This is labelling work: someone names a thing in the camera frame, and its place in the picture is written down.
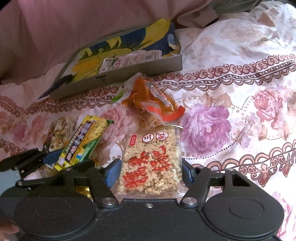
wrinkled fabric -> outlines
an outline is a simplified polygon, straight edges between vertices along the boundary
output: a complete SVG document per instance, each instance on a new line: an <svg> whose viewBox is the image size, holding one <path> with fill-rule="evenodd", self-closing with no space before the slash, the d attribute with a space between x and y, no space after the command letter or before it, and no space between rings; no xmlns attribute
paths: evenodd
<svg viewBox="0 0 296 241"><path fill-rule="evenodd" d="M0 12L2 83L21 83L65 63L80 47L166 18L203 28L218 16L210 0L12 0Z"/></svg>
<svg viewBox="0 0 296 241"><path fill-rule="evenodd" d="M296 240L296 9L261 3L250 13L222 16L204 30L177 30L183 70L154 76L186 108L180 124L182 156L193 166L234 168L278 200L283 241ZM62 69L57 65L21 85L0 86L0 159L42 148L62 116L114 118L92 158L121 158L124 136L155 120L111 102L123 87L107 85L57 101L36 102ZM221 192L211 188L209 197Z"/></svg>

snack package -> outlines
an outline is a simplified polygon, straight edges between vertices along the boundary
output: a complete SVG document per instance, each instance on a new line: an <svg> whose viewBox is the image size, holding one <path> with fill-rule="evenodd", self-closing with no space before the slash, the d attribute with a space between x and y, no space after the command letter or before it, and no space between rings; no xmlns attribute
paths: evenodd
<svg viewBox="0 0 296 241"><path fill-rule="evenodd" d="M64 148L74 134L76 121L71 117L61 117L49 130L43 149L50 152Z"/></svg>
<svg viewBox="0 0 296 241"><path fill-rule="evenodd" d="M87 115L68 145L61 153L57 164L54 166L58 171L82 162L91 155L98 144L104 130L112 120L106 120L97 116Z"/></svg>
<svg viewBox="0 0 296 241"><path fill-rule="evenodd" d="M132 134L122 157L115 194L118 198L171 197L180 190L181 163L178 127L159 126Z"/></svg>
<svg viewBox="0 0 296 241"><path fill-rule="evenodd" d="M149 77L137 73L125 84L125 89L114 97L113 102L121 102L126 107L148 111L163 124L172 123L181 117L185 108L178 106L172 98L161 92Z"/></svg>

floral bed sheet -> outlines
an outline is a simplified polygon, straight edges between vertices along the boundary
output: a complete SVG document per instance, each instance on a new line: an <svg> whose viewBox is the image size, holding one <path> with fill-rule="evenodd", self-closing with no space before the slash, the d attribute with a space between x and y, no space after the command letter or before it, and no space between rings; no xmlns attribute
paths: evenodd
<svg viewBox="0 0 296 241"><path fill-rule="evenodd" d="M154 77L186 108L182 156L212 170L235 168L276 198L285 211L278 236L296 240L296 9L269 1L250 13L223 16L201 30L177 31L183 70ZM123 84L37 102L63 64L21 85L0 86L0 159L42 145L62 116L113 119L92 158L120 158L127 133L156 125L111 99ZM221 192L213 188L210 196Z"/></svg>

purple flower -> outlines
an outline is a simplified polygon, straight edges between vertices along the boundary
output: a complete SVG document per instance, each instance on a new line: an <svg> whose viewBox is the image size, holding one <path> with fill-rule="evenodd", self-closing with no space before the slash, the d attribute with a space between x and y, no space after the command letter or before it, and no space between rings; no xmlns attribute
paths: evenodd
<svg viewBox="0 0 296 241"><path fill-rule="evenodd" d="M181 141L190 155L202 158L221 150L230 141L229 111L224 106L196 104L184 115Z"/></svg>

yellow snack package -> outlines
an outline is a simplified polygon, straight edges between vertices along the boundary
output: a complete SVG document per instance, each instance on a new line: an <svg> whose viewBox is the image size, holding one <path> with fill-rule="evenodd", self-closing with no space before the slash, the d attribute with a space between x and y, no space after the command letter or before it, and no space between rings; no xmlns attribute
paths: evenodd
<svg viewBox="0 0 296 241"><path fill-rule="evenodd" d="M68 145L63 149L54 167L61 171L89 157L100 141L104 130L112 123L114 123L112 120L87 115Z"/></svg>

